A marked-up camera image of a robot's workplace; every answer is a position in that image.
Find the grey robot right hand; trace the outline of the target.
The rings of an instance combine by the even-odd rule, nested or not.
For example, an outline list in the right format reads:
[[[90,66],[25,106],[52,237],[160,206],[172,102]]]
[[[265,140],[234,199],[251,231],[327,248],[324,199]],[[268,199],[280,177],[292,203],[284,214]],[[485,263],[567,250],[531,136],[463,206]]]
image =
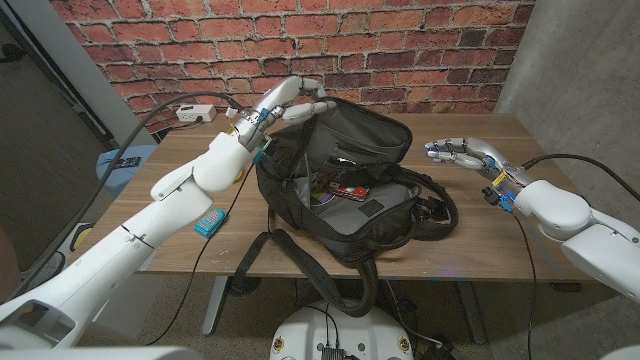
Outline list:
[[[453,163],[476,171],[490,180],[493,187],[519,193],[534,182],[523,167],[513,165],[494,146],[480,138],[440,139],[426,143],[425,150],[434,162]]]

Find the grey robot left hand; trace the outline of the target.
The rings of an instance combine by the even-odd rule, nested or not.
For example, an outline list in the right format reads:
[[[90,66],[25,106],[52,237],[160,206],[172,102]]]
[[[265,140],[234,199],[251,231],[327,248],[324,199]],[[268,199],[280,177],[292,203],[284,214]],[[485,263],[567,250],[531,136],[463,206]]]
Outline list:
[[[265,138],[278,119],[296,125],[337,106],[326,97],[322,85],[311,78],[290,76],[267,90],[253,106],[241,110],[232,136],[252,150]]]

